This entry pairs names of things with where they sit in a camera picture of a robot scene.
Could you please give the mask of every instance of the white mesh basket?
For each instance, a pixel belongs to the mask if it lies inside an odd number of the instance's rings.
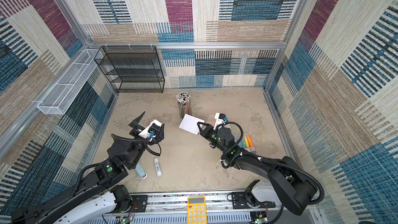
[[[64,115],[97,66],[94,61],[96,55],[102,56],[98,50],[84,50],[37,105],[37,108],[44,114]]]

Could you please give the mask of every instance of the sheet of paper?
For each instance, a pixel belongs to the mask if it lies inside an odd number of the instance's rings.
[[[185,114],[179,127],[183,130],[186,130],[188,132],[191,132],[191,133],[197,135],[199,133],[199,128],[197,126],[197,122],[204,122],[204,120],[199,119],[194,116],[191,116],[189,114]]]

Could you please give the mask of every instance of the yellow calculator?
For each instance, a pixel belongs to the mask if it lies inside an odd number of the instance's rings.
[[[188,224],[207,224],[205,197],[188,197]]]

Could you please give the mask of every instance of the black wire rack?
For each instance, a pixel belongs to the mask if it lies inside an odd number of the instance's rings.
[[[156,47],[102,46],[98,52],[102,59],[95,62],[116,92],[163,92],[164,75]]]

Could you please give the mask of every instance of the white glue stick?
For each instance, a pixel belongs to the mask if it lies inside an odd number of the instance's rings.
[[[158,177],[160,177],[162,175],[162,170],[160,169],[159,159],[157,157],[155,157],[154,161],[155,161],[156,175],[158,175]]]

